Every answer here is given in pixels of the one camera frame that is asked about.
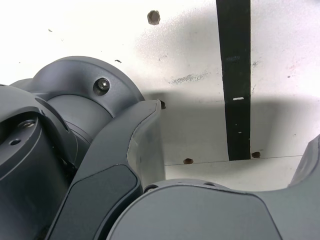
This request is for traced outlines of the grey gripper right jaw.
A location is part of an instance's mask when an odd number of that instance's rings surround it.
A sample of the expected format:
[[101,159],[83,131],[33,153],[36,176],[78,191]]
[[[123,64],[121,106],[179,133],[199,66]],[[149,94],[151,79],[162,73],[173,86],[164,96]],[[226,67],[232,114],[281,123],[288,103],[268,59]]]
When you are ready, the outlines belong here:
[[317,240],[320,139],[309,142],[288,187],[239,191],[171,184],[135,200],[109,240]]

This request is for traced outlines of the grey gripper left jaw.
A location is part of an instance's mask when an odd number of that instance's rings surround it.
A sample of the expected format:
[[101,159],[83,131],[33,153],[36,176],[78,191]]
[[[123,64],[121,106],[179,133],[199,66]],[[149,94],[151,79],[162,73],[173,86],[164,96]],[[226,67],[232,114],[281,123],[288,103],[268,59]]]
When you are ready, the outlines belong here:
[[127,108],[90,145],[47,234],[49,240],[104,240],[121,213],[165,179],[160,100]]

